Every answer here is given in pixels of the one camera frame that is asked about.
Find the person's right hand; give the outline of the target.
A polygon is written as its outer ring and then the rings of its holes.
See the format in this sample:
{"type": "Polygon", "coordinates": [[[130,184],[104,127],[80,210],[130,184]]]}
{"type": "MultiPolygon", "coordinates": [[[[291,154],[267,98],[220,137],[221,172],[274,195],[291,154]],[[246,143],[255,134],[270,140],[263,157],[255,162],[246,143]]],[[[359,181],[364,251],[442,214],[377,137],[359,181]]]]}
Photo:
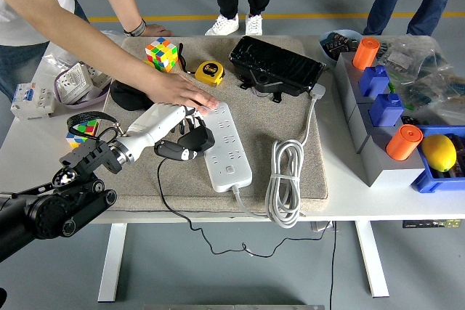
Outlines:
{"type": "Polygon", "coordinates": [[[217,98],[178,74],[154,73],[141,83],[139,89],[152,102],[184,105],[201,114],[207,114],[219,104],[217,98]]]}

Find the person's left hand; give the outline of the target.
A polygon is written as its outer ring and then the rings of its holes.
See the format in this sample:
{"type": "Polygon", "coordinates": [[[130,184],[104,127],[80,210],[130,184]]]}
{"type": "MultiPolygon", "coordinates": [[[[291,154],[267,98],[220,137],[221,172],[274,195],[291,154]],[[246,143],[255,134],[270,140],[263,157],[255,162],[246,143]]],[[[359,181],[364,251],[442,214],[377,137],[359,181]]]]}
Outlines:
{"type": "Polygon", "coordinates": [[[146,25],[141,37],[172,37],[173,32],[166,29],[162,25],[149,24],[146,25]]]}

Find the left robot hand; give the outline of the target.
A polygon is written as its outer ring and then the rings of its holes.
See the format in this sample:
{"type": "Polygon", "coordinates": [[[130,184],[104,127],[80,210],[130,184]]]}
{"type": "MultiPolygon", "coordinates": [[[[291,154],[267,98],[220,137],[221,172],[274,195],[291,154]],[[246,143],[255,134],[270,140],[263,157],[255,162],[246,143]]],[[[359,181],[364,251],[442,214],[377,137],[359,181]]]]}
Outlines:
{"type": "Polygon", "coordinates": [[[118,148],[130,163],[138,160],[147,147],[154,147],[157,155],[172,160],[187,161],[200,158],[203,156],[202,151],[162,140],[186,117],[200,118],[201,114],[193,107],[155,103],[130,125],[126,136],[118,139],[118,148]]]}

